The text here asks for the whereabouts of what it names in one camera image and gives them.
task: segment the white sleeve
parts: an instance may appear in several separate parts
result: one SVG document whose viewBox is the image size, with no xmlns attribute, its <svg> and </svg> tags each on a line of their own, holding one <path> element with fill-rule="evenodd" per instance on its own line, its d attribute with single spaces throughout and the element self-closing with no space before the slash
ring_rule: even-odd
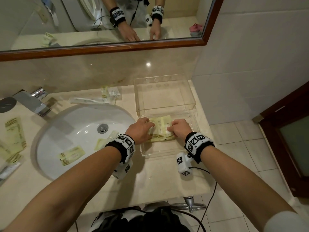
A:
<svg viewBox="0 0 309 232">
<path fill-rule="evenodd" d="M 284 211 L 274 215 L 266 223 L 264 232 L 308 232 L 309 223 L 297 213 Z"/>
</svg>

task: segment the wooden mirror frame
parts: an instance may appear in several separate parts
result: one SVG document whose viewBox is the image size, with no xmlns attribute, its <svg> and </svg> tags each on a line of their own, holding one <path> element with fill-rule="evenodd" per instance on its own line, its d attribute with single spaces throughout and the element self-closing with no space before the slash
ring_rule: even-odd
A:
<svg viewBox="0 0 309 232">
<path fill-rule="evenodd" d="M 145 42 L 129 42 L 121 44 L 102 44 L 102 45 L 85 45 L 85 46 L 66 46 L 61 48 L 37 48 L 26 50 L 10 50 L 0 51 L 0 62 L 12 61 L 12 60 L 24 60 L 33 58 L 49 58 L 49 57 L 61 57 L 72 56 L 80 54 L 98 54 L 98 53 L 111 53 L 111 52 L 123 52 L 123 51 L 135 51 L 135 50 L 149 50 L 149 49 L 161 49 L 161 48 L 175 48 L 175 47 L 188 47 L 188 46 L 203 46 L 206 45 L 210 37 L 211 31 L 216 22 L 217 16 L 221 9 L 223 0 L 215 0 L 212 8 L 210 8 L 211 14 L 208 15 L 206 21 L 206 28 L 201 39 L 199 38 L 175 38 L 170 40 L 158 40 L 158 41 L 145 41 Z"/>
</svg>

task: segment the white sink basin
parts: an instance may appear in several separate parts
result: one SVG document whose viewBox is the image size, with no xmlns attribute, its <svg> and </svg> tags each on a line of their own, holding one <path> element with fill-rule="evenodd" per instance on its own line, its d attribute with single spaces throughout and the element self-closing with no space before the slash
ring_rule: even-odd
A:
<svg viewBox="0 0 309 232">
<path fill-rule="evenodd" d="M 112 131 L 125 133 L 135 120 L 124 109 L 115 105 L 76 105 L 52 119 L 37 143 L 36 157 L 41 170 L 51 179 L 72 168 L 95 152 L 97 140 L 107 139 Z M 100 134 L 97 128 L 108 125 L 108 131 Z M 58 155 L 80 145 L 85 155 L 63 166 Z"/>
</svg>

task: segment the marble backsplash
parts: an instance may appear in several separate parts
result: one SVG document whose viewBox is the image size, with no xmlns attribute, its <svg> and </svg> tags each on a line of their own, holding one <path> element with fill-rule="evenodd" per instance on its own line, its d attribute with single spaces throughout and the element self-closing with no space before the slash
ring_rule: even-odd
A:
<svg viewBox="0 0 309 232">
<path fill-rule="evenodd" d="M 134 78 L 192 77 L 202 47 L 76 55 L 0 62 L 0 97 L 44 87 L 49 93 L 132 85 Z"/>
</svg>

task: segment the forearm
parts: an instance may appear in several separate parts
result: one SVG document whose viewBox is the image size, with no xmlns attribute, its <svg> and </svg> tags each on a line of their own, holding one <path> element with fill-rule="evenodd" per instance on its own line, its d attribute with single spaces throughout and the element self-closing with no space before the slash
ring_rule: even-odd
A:
<svg viewBox="0 0 309 232">
<path fill-rule="evenodd" d="M 159 6 L 164 7 L 164 5 L 165 5 L 165 0 L 155 0 L 155 5 L 159 5 Z"/>
<path fill-rule="evenodd" d="M 102 0 L 102 2 L 103 2 L 103 4 L 105 5 L 105 7 L 107 8 L 108 11 L 117 7 L 117 3 L 115 2 L 115 0 Z"/>
<path fill-rule="evenodd" d="M 294 211 L 254 172 L 213 146 L 206 147 L 201 160 L 226 194 L 263 231 L 266 222 L 281 211 Z"/>
<path fill-rule="evenodd" d="M 87 157 L 45 187 L 7 227 L 9 231 L 66 231 L 102 188 L 121 160 L 106 147 Z"/>
</svg>

